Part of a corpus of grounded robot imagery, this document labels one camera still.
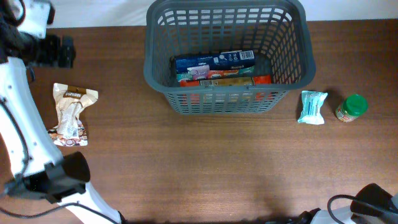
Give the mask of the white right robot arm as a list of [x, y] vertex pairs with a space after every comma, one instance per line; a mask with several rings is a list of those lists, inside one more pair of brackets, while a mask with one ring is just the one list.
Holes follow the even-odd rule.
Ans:
[[335, 195], [326, 210], [303, 212], [290, 224], [397, 224], [397, 195], [391, 195], [375, 183], [362, 188], [355, 196]]

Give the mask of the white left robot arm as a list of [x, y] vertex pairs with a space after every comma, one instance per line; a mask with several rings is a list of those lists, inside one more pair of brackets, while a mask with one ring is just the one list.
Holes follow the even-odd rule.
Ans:
[[50, 1], [1, 2], [1, 137], [13, 178], [4, 195], [47, 200], [83, 223], [124, 223], [90, 182], [82, 153], [63, 155], [48, 134], [31, 95], [34, 67], [72, 68], [73, 39], [46, 33]]

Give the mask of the grey plastic basket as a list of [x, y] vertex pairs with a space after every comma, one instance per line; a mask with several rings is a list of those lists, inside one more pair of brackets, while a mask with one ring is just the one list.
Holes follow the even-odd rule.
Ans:
[[[315, 61], [297, 0], [155, 1], [146, 14], [144, 78], [180, 114], [262, 113], [308, 85]], [[268, 85], [182, 87], [174, 58], [253, 51]]]

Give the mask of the beige snack bag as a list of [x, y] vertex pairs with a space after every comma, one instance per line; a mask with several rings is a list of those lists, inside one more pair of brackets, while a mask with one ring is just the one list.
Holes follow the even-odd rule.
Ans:
[[98, 92], [77, 86], [54, 83], [53, 98], [58, 124], [48, 130], [48, 133], [54, 144], [65, 147], [87, 146], [88, 135], [80, 121], [80, 113], [97, 102]]

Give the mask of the green lid jar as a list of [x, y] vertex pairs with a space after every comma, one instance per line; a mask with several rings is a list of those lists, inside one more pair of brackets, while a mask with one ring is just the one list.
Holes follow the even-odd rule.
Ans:
[[362, 116], [368, 110], [367, 100], [358, 94], [347, 97], [336, 109], [336, 117], [349, 123]]

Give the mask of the blue cardboard box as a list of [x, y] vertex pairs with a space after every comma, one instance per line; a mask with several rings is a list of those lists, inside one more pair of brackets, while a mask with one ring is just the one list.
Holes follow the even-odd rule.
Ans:
[[253, 50], [237, 50], [219, 54], [181, 55], [172, 61], [177, 81], [187, 82], [250, 75], [254, 72], [256, 57]]

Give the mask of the light green tissue packet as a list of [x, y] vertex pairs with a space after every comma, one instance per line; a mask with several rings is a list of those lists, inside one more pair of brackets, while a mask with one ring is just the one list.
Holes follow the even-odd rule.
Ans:
[[297, 122], [313, 125], [324, 124], [325, 121], [320, 113], [320, 109], [323, 106], [327, 96], [328, 93], [303, 90], [301, 92], [303, 108]]

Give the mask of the orange spaghetti package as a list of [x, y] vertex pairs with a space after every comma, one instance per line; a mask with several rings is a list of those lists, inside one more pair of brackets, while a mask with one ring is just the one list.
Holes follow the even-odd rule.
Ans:
[[[205, 86], [205, 87], [214, 87], [214, 86], [254, 86], [260, 84], [271, 84], [271, 76], [259, 76], [259, 77], [237, 77], [237, 78], [223, 78], [223, 79], [214, 79], [214, 80], [200, 80], [200, 81], [181, 81], [181, 87], [192, 87], [192, 86]], [[182, 95], [179, 96], [179, 102], [182, 105], [188, 105], [188, 98], [190, 99], [190, 103], [193, 105], [199, 105], [200, 101], [204, 105], [210, 105], [213, 101], [215, 103], [223, 103], [225, 94], [217, 93], [216, 95], [205, 94], [202, 98], [199, 94], [191, 94], [189, 96]]]

